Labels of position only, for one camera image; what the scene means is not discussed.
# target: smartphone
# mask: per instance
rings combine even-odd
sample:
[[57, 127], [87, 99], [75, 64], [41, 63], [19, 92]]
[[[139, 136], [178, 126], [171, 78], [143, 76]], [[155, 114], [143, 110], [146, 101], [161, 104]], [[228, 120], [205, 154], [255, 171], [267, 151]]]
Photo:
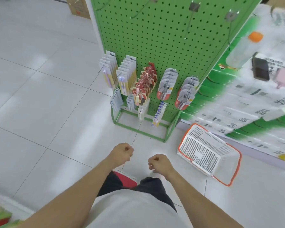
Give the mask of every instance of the smartphone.
[[268, 63], [264, 59], [252, 58], [252, 71], [255, 79], [269, 81]]

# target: black pants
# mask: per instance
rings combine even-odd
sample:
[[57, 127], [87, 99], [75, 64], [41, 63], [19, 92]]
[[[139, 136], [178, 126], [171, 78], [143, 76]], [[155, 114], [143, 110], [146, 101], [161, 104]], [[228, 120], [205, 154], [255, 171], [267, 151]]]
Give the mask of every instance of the black pants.
[[157, 177], [156, 178], [147, 177], [141, 180], [140, 184], [137, 185], [136, 187], [128, 188], [128, 187], [123, 186], [122, 181], [118, 178], [118, 176], [113, 171], [111, 171], [110, 174], [107, 176], [105, 182], [103, 183], [102, 187], [100, 188], [97, 197], [108, 194], [115, 190], [121, 190], [121, 189], [131, 189], [135, 191], [149, 193], [155, 198], [157, 198], [158, 200], [164, 203], [167, 203], [169, 206], [171, 206], [176, 211], [172, 200], [166, 194], [165, 188], [163, 187], [161, 180]]

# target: forearm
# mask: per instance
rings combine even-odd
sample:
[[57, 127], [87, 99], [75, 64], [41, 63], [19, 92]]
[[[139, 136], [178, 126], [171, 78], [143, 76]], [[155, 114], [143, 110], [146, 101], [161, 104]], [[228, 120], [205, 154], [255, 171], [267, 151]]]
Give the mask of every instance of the forearm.
[[168, 179], [181, 200], [194, 228], [242, 228], [217, 205], [200, 194], [178, 172]]
[[112, 169], [110, 163], [103, 160], [78, 182], [27, 219], [19, 228], [81, 228]]

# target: hand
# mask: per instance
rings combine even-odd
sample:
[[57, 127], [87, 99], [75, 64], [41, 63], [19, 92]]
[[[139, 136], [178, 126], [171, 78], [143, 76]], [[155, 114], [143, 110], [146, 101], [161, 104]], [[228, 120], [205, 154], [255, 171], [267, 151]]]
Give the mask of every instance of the hand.
[[107, 160], [111, 168], [114, 169], [125, 164], [126, 161], [129, 161], [133, 155], [133, 151], [134, 149], [128, 143], [121, 143], [113, 148], [105, 160]]
[[163, 175], [168, 181], [170, 176], [176, 172], [166, 155], [156, 154], [148, 159], [149, 169]]

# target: white t-shirt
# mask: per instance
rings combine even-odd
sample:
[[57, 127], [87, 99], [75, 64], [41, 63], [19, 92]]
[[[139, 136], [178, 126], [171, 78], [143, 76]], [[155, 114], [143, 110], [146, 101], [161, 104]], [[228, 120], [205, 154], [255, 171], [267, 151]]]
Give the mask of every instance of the white t-shirt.
[[151, 194], [122, 189], [95, 199], [87, 228], [185, 228], [175, 210]]

